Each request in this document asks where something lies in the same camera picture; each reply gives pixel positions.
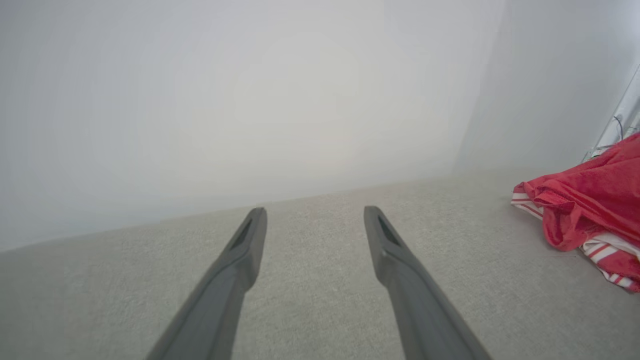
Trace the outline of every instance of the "red cloth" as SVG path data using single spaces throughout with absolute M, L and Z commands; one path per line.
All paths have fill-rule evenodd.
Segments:
M 545 236 L 559 250 L 576 249 L 607 231 L 640 247 L 640 134 L 567 171 L 526 181 L 514 192 L 522 190 L 544 208 Z

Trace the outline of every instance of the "wire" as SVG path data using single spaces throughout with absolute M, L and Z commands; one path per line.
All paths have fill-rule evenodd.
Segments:
M 625 136 L 622 134 L 622 123 L 620 122 L 620 119 L 618 119 L 617 116 L 613 117 L 614 119 L 616 119 L 616 121 L 618 122 L 618 125 L 620 125 L 620 140 L 624 140 Z

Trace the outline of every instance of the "white wall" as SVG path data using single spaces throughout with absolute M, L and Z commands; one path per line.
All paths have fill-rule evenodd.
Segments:
M 612 120 L 607 125 L 605 131 L 602 132 L 602 136 L 598 140 L 597 146 L 613 145 L 622 138 L 626 138 L 628 135 L 633 134 L 635 129 L 630 129 L 629 127 L 636 126 L 639 111 L 640 71 L 636 70 L 636 73 L 625 90 L 625 95 L 622 97 L 622 100 L 620 100 L 616 111 L 611 114 Z
M 622 98 L 639 49 L 638 1 L 508 1 L 455 171 L 577 165 Z
M 6 250 L 450 172 L 503 0 L 0 6 Z

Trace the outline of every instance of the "striped fabric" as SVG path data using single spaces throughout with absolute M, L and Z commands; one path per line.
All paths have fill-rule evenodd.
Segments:
M 516 186 L 511 205 L 542 220 L 544 207 L 537 207 Z M 599 234 L 587 240 L 579 249 L 600 269 L 607 281 L 629 291 L 640 292 L 640 249 L 612 233 Z

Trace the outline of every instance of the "cloth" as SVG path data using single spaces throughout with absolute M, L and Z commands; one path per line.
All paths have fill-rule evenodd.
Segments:
M 640 134 L 601 156 L 518 184 L 511 204 L 542 220 L 551 246 L 580 248 L 608 280 L 640 292 Z

